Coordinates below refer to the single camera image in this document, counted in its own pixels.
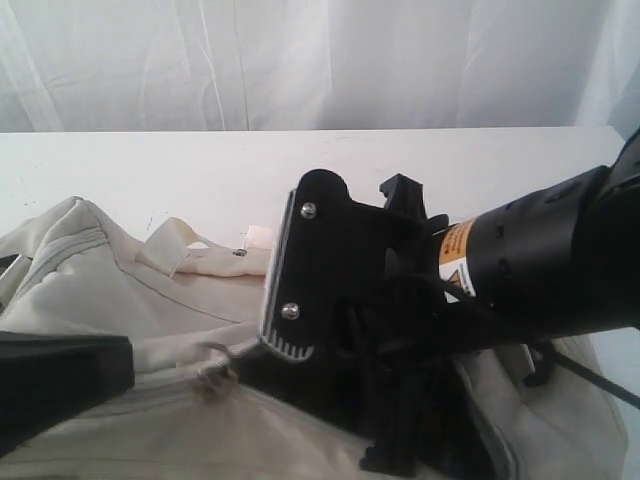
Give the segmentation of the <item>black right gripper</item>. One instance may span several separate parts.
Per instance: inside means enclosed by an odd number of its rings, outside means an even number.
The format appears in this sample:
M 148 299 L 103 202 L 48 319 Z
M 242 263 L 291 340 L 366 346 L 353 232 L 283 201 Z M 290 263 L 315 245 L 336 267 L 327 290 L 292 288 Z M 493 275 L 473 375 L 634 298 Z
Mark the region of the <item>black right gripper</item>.
M 444 215 L 428 216 L 421 185 L 396 175 L 379 208 L 397 216 L 385 276 L 367 300 L 341 303 L 326 343 L 290 363 L 261 339 L 238 360 L 240 380 L 366 441 L 360 469 L 476 473 L 480 438 L 445 349 L 456 343 L 437 283 Z

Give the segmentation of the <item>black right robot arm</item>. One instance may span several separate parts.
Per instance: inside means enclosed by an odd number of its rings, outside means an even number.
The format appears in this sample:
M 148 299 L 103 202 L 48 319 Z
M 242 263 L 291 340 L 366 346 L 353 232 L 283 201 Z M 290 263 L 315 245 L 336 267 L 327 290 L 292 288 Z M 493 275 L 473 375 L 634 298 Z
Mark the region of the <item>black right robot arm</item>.
M 503 479 L 507 452 L 463 383 L 473 353 L 520 353 L 531 393 L 637 395 L 562 353 L 559 341 L 639 324 L 639 140 L 617 161 L 460 223 L 428 216 L 396 175 L 383 207 L 336 173 L 306 173 L 287 199 L 244 385 L 365 441 L 361 470 Z

